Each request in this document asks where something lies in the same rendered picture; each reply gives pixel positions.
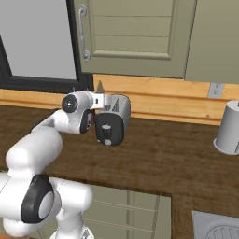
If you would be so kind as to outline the grey and black toaster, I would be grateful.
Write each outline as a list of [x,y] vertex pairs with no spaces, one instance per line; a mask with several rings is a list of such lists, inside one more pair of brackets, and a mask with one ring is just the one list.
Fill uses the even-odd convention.
[[[109,105],[96,115],[95,132],[97,141],[106,146],[120,145],[124,139],[129,119],[131,117],[131,101],[122,94],[111,94]],[[110,130],[104,130],[103,125],[110,125]]]

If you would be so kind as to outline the olive green base cupboard door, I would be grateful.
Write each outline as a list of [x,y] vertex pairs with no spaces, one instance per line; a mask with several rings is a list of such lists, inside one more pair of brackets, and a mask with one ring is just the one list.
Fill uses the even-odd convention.
[[127,192],[127,239],[172,239],[171,198]]
[[91,185],[93,203],[83,220],[95,239],[129,239],[128,192]]

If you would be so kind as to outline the grey cylindrical canister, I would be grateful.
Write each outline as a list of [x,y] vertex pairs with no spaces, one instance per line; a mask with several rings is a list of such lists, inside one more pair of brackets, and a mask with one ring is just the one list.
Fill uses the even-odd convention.
[[239,155],[239,101],[226,104],[213,145],[226,155]]

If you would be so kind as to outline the plain olive green cupboard door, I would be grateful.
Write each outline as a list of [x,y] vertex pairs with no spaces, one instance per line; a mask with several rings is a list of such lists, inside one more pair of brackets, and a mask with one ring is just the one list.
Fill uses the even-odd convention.
[[239,84],[239,0],[198,0],[185,79]]

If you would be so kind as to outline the grey steel sink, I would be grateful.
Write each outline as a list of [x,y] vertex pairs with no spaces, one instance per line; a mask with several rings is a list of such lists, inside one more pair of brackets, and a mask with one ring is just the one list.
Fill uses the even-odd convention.
[[239,239],[239,218],[192,211],[194,239]]

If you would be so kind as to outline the grey wall socket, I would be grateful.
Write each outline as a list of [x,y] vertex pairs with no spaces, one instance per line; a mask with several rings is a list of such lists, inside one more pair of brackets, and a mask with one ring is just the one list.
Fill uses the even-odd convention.
[[223,93],[223,90],[223,83],[211,83],[209,86],[207,97],[212,99],[219,99]]

